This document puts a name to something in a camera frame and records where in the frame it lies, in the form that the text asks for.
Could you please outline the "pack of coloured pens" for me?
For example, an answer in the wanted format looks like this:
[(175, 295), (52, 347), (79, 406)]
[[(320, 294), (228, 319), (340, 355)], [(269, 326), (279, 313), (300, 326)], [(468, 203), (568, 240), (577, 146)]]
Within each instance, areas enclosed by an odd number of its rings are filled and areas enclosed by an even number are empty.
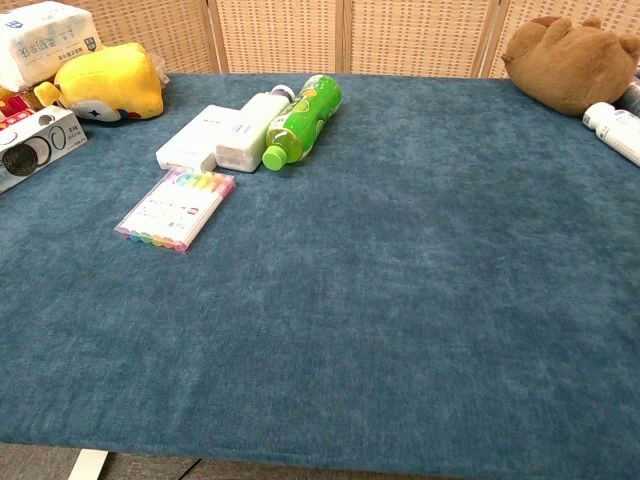
[(235, 186), (231, 175), (170, 168), (115, 231), (134, 242), (184, 253)]

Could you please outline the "flat white box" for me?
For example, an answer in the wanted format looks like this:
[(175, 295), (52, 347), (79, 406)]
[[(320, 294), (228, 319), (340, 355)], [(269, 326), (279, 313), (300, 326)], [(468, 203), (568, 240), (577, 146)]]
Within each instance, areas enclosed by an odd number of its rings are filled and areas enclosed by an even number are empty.
[(156, 151), (160, 168), (213, 171), (219, 140), (240, 117), (240, 110), (208, 105)]

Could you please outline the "white box with round prints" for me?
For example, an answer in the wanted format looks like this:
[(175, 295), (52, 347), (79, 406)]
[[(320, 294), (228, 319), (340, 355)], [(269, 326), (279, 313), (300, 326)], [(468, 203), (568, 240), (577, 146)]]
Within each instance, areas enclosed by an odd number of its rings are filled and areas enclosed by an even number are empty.
[(57, 106), (0, 130), (0, 194), (86, 142), (76, 115)]

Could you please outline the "blue table cloth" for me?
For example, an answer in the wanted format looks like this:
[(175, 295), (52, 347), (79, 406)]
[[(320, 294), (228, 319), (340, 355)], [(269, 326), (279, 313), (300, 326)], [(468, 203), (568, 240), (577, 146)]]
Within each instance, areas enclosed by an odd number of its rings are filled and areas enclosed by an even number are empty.
[(499, 480), (640, 480), (640, 168), (505, 80), (347, 76), (304, 161), (186, 253), (115, 228), (205, 106), (0, 194), (0, 442)]

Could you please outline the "green drink bottle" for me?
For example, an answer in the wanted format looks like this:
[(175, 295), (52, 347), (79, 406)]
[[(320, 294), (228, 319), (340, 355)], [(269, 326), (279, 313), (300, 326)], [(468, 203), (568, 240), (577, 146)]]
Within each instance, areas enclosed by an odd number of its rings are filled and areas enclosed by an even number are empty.
[(303, 159), (341, 101), (342, 90), (336, 79), (328, 75), (310, 77), (294, 101), (268, 126), (262, 163), (278, 171)]

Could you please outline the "white rectangular bottle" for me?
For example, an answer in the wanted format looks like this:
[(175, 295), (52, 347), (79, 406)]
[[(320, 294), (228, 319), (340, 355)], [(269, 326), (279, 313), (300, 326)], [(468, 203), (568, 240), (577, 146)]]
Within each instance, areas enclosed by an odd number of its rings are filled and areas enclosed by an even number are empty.
[(215, 157), (221, 168), (252, 173), (266, 149), (266, 131), (294, 100), (294, 91), (284, 84), (256, 93), (222, 130)]

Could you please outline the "woven rattan folding screen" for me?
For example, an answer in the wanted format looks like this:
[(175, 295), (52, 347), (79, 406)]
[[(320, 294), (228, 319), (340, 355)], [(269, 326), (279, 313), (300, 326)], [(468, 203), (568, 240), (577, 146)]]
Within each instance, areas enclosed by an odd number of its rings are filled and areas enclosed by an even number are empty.
[(546, 15), (640, 34), (640, 0), (57, 0), (103, 43), (135, 41), (180, 73), (502, 78), (516, 29)]

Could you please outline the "yellow plush toy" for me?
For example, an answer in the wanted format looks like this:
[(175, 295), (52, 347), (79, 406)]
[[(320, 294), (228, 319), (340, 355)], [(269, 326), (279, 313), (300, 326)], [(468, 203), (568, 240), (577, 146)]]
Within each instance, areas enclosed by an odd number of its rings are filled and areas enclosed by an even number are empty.
[(103, 47), (63, 64), (34, 88), (39, 102), (100, 122), (150, 119), (164, 111), (163, 83), (139, 43)]

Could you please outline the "brown plush bear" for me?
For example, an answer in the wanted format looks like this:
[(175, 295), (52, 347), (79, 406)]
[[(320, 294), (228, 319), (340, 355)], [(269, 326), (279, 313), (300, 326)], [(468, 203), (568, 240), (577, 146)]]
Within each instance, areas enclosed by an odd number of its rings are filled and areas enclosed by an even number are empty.
[(580, 117), (623, 96), (640, 62), (640, 34), (605, 31), (596, 16), (578, 26), (568, 17), (538, 17), (512, 35), (501, 59), (523, 93)]

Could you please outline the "white plastic bottle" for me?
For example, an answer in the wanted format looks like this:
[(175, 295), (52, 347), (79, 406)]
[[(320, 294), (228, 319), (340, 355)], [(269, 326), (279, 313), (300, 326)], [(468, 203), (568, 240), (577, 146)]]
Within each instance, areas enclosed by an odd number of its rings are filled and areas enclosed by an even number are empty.
[(640, 167), (640, 117), (598, 102), (584, 112), (582, 121), (599, 140)]

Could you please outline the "white table leg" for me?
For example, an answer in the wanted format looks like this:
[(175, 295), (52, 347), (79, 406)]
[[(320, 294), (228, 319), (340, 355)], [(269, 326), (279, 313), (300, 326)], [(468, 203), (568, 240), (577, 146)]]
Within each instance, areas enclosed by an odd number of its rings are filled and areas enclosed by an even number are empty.
[(67, 480), (98, 480), (109, 452), (81, 449)]

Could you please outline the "red snack package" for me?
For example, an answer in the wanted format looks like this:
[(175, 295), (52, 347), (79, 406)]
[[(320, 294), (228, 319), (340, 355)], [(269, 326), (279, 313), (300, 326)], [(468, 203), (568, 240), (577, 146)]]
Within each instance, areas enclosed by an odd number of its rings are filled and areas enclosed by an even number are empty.
[(43, 108), (34, 89), (14, 92), (0, 86), (0, 131)]

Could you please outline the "white tissue paper pack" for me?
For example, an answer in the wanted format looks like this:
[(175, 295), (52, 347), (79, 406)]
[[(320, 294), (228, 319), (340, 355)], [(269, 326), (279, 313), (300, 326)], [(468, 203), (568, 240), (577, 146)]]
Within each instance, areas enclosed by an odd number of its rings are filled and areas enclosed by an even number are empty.
[(92, 14), (53, 0), (0, 12), (0, 87), (19, 92), (102, 48)]

